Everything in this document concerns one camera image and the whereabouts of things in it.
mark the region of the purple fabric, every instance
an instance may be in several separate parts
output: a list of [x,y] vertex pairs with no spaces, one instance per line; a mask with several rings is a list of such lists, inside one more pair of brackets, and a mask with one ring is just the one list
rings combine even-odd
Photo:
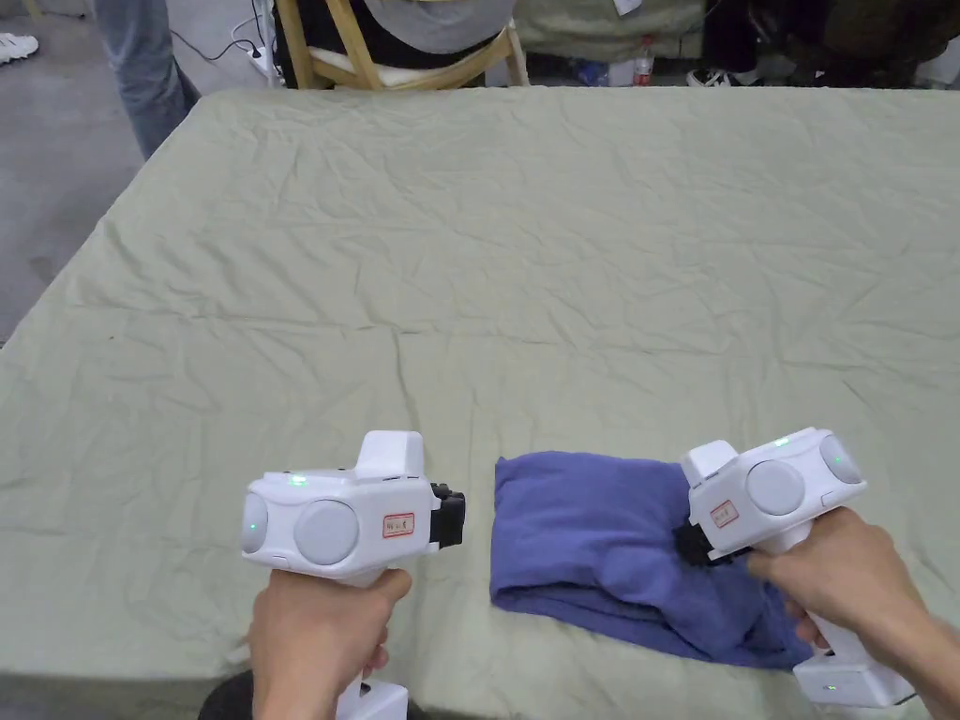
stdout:
[[685,658],[793,667],[810,657],[783,598],[742,560],[691,567],[673,545],[679,465],[542,452],[496,464],[491,600]]

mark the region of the gripper handle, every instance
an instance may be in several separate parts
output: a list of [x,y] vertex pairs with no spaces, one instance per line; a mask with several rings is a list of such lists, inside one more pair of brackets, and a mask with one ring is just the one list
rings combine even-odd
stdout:
[[[771,555],[780,555],[798,542],[806,540],[812,528],[813,520],[808,520],[768,540],[758,542],[756,547]],[[838,658],[849,661],[867,660],[870,658],[870,654],[866,648],[863,647],[863,643],[860,641],[860,638],[857,637],[856,633],[846,628],[841,628],[839,625],[835,625],[819,615],[811,614],[810,619],[813,620],[820,634],[827,643],[829,643],[830,650]]]
[[[386,568],[380,567],[376,570],[365,572],[362,575],[355,575],[352,578],[346,578],[338,582],[344,585],[354,586],[355,588],[369,588],[377,581],[380,575],[383,574],[384,569]],[[346,720],[359,709],[360,699],[362,697],[360,695],[360,685],[362,683],[363,677],[358,675],[340,695],[340,699],[337,700],[337,720]]]

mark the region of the chair backrest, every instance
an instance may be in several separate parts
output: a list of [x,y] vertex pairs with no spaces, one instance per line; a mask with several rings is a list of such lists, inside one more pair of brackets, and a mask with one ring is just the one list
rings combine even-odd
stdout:
[[[324,0],[330,11],[330,16],[337,27],[337,33],[347,50],[347,57],[352,65],[352,74],[330,63],[311,59],[310,50],[303,34],[300,19],[300,10],[297,0],[276,0],[276,8],[283,25],[283,32],[287,39],[291,62],[297,75],[298,86],[307,88],[314,86],[315,66],[322,68],[326,74],[338,83],[369,90],[385,89],[377,70],[376,63],[370,54],[370,48],[357,23],[356,15],[350,6],[349,0]],[[414,0],[415,2],[449,2],[450,0]],[[523,61],[522,50],[513,24],[485,48],[467,58],[453,63],[442,72],[431,73],[422,81],[411,82],[396,86],[397,88],[440,89],[443,87],[459,86],[470,78],[476,77],[500,60],[507,59],[511,71],[518,84],[529,84],[526,78],[526,65]]]

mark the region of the shoe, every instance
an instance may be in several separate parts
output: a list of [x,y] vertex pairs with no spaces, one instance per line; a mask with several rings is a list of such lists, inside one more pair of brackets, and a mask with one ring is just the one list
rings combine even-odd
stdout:
[[759,87],[764,82],[757,79],[753,83],[745,84],[726,70],[702,67],[686,74],[686,84],[690,87]]
[[0,65],[28,58],[38,47],[39,43],[33,36],[0,33]]

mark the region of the person's leg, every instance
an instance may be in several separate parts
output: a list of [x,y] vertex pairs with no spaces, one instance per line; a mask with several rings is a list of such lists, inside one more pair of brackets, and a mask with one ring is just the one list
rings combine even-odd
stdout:
[[755,84],[756,28],[749,0],[710,0],[704,20],[703,70],[687,76],[689,84]]
[[174,59],[166,0],[93,0],[120,98],[144,157],[200,99]]

